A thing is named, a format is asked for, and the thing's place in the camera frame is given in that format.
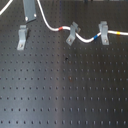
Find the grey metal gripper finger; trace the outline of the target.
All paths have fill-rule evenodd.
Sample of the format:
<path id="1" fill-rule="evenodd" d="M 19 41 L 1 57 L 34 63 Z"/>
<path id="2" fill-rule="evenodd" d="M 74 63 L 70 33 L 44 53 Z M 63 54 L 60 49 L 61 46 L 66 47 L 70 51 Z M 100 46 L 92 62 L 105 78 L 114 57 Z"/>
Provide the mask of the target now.
<path id="1" fill-rule="evenodd" d="M 35 0 L 23 0 L 25 21 L 31 22 L 36 19 Z"/>

